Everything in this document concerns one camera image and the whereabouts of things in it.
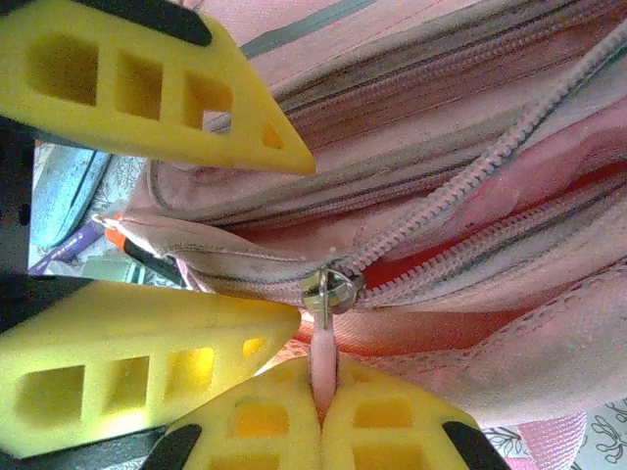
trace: pink bag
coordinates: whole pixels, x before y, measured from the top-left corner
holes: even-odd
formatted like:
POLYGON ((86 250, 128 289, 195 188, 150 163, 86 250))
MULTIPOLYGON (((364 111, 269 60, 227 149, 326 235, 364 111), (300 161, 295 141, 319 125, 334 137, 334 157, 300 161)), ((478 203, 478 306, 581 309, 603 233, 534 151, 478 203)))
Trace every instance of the pink bag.
POLYGON ((531 463, 567 468, 627 383, 625 2, 200 8, 252 40, 317 175, 149 162, 110 223, 195 290, 315 307, 328 267, 342 353, 485 427, 553 420, 531 463))

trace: zipper teeth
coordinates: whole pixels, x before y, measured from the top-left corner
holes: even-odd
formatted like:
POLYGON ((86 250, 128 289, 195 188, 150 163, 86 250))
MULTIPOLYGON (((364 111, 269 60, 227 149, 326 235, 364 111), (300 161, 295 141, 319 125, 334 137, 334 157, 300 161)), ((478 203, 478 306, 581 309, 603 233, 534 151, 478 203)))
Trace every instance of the zipper teeth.
POLYGON ((592 6, 580 10, 574 15, 572 10, 578 10, 577 6, 570 6, 566 11, 559 11, 553 15, 548 14, 544 18, 529 23, 504 33, 501 37, 494 38, 485 43, 479 43, 451 53, 445 57, 437 58, 433 62, 421 62, 408 66, 403 71, 390 72, 391 76, 377 77, 376 82, 361 84, 359 88, 342 92, 332 99, 324 99, 319 103, 307 106, 301 110, 290 113, 290 119, 299 126, 305 125, 312 119, 319 119, 319 114, 329 108, 333 108, 333 114, 346 111, 346 106, 352 107, 357 100, 374 102, 397 94, 407 88, 415 87, 428 80, 434 80, 442 75, 473 67, 479 63, 489 61, 495 57, 511 53, 526 45, 548 37, 558 30, 566 29, 576 24, 588 21, 592 16, 598 16, 609 10, 616 2, 608 0, 601 4, 593 3, 592 6))
POLYGON ((620 173, 592 188, 583 188, 559 200, 496 222, 383 286, 365 291, 358 304, 368 307, 380 306, 382 303, 388 304, 417 289, 426 287, 458 271, 464 265, 494 250, 502 243, 606 197, 612 191, 627 184, 626 174, 620 173))
POLYGON ((374 189, 373 192, 351 195, 346 199, 338 199, 331 202, 318 202, 307 208, 298 208, 294 211, 268 215, 263 219, 235 222, 224 225, 228 230, 244 230, 254 228, 284 228, 296 223, 304 223, 315 220, 321 216, 341 212, 355 211, 383 203, 392 199, 409 196, 411 194, 429 191, 445 183, 448 179, 461 171, 460 168, 448 169, 437 174, 420 177, 409 181, 400 181, 382 189, 374 189))
POLYGON ((419 202, 413 211, 347 257, 336 261, 332 267, 345 273, 359 274, 408 238, 424 234, 427 230, 445 223, 497 169, 515 159, 517 153, 514 151, 568 95, 611 59, 626 39, 627 21, 588 52, 565 79, 525 113, 474 163, 419 202))

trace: yellow foam block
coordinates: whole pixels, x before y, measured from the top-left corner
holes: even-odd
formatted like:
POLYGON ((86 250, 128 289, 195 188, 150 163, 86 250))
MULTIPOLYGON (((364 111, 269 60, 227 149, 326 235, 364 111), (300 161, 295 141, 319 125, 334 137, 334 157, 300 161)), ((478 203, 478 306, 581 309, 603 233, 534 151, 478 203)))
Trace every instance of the yellow foam block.
POLYGON ((71 0, 32 1, 0 18, 0 115, 114 154, 313 173, 235 42, 201 18, 207 46, 71 0), (205 114, 230 115, 229 131, 203 131, 205 114))
POLYGON ((25 457, 171 423, 299 324, 287 305, 91 283, 0 335, 0 447, 25 457))
POLYGON ((443 425, 477 430, 472 417, 353 361, 341 362, 320 433, 307 367, 306 358, 284 362, 201 406, 168 429, 148 462, 169 461, 171 470, 467 470, 443 425), (171 442, 180 438, 167 436, 192 425, 200 436, 186 459, 174 457, 171 442))

